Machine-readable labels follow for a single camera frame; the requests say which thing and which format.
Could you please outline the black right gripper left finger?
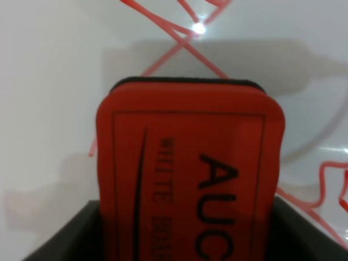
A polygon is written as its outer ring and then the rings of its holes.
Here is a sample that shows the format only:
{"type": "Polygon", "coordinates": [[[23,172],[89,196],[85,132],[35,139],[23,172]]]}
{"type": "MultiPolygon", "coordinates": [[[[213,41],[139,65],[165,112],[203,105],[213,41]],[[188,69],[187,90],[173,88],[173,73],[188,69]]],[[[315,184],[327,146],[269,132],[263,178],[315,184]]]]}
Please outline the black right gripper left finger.
{"type": "Polygon", "coordinates": [[[60,231],[24,259],[46,260],[104,260],[99,201],[89,201],[60,231]]]}

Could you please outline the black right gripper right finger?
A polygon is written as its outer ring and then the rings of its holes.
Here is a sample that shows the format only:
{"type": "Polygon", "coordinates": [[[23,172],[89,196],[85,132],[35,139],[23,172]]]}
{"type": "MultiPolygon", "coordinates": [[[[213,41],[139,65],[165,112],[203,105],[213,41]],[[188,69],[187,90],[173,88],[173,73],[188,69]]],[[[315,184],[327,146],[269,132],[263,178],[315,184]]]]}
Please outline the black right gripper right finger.
{"type": "Polygon", "coordinates": [[[277,197],[271,216],[271,259],[347,260],[347,249],[277,197]]]}

